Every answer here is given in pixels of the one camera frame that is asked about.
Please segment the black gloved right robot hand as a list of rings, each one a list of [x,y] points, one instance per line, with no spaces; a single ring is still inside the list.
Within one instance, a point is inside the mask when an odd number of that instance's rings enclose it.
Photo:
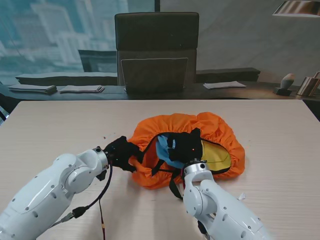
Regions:
[[[167,137],[169,159],[183,164],[200,160],[203,156],[201,131],[193,129],[190,133],[170,133]]]

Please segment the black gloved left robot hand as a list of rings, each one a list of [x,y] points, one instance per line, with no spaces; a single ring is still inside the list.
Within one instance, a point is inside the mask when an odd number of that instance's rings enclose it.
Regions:
[[[140,161],[143,157],[143,152],[140,151],[140,148],[132,142],[128,142],[125,136],[121,136],[109,143],[103,149],[103,152],[113,167],[118,167],[131,173],[136,171],[136,167],[129,163],[130,158],[134,156]]]

